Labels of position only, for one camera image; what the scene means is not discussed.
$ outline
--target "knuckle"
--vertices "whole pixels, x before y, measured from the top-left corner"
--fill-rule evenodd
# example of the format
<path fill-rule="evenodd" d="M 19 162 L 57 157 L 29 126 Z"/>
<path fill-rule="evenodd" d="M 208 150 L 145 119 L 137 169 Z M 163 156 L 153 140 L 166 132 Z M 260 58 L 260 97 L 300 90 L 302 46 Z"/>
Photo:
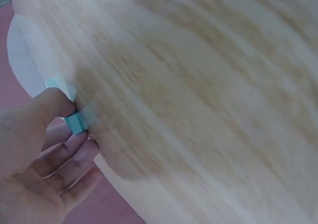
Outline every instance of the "knuckle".
<path fill-rule="evenodd" d="M 62 191 L 64 189 L 67 189 L 66 183 L 65 183 L 65 179 L 63 176 L 61 176 L 60 174 L 53 174 L 51 176 L 51 180 L 54 183 L 54 186 L 56 186 L 56 189 L 59 191 Z"/>
<path fill-rule="evenodd" d="M 79 196 L 78 196 L 77 192 L 75 192 L 71 188 L 71 189 L 68 190 L 68 193 L 69 193 L 69 196 L 70 196 L 70 199 L 71 199 L 72 202 L 74 202 L 76 204 L 79 203 Z"/>
<path fill-rule="evenodd" d="M 55 170 L 55 163 L 49 156 L 43 157 L 43 161 L 45 165 L 47 166 L 48 172 L 52 172 Z"/>

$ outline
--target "pink surface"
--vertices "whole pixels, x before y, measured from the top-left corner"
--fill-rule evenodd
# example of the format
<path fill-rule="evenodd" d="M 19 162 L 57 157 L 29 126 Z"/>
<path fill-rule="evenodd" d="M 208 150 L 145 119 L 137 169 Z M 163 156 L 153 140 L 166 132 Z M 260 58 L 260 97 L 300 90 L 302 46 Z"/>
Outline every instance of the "pink surface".
<path fill-rule="evenodd" d="M 20 106 L 31 98 L 15 78 L 7 57 L 6 37 L 14 16 L 12 4 L 0 8 L 0 109 Z M 144 224 L 114 187 L 103 178 L 64 224 Z"/>

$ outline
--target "wood grain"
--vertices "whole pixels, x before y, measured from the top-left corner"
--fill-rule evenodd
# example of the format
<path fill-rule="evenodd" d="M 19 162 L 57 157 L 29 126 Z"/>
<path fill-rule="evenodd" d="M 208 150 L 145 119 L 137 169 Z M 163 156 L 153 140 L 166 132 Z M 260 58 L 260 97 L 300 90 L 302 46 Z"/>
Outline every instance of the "wood grain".
<path fill-rule="evenodd" d="M 28 39 L 43 77 L 94 105 L 96 163 L 147 223 L 318 223 L 317 0 L 14 6 L 46 38 Z"/>

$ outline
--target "wooden board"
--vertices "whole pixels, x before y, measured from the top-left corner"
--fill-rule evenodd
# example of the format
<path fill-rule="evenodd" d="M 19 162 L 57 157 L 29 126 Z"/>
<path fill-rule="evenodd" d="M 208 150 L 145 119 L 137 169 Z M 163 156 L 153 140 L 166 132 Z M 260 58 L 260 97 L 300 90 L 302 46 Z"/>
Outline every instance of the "wooden board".
<path fill-rule="evenodd" d="M 147 223 L 318 222 L 317 0 L 14 6 L 42 76 L 94 106 L 96 163 Z"/>

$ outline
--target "teal clip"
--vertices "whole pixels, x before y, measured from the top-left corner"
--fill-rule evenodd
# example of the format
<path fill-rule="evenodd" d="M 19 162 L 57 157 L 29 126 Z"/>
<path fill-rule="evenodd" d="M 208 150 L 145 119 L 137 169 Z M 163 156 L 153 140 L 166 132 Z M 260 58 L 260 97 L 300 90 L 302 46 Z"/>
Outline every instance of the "teal clip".
<path fill-rule="evenodd" d="M 74 101 L 76 95 L 76 89 L 65 81 L 63 77 L 57 75 L 45 81 L 45 85 L 47 88 L 56 87 L 62 90 L 65 95 L 71 100 Z M 87 130 L 89 126 L 91 126 L 96 121 L 96 114 L 94 112 L 94 108 L 91 104 L 82 109 L 81 111 L 76 110 L 73 114 L 64 118 L 70 129 L 75 135 L 82 133 Z"/>
<path fill-rule="evenodd" d="M 87 130 L 86 123 L 78 110 L 64 119 L 75 135 Z"/>

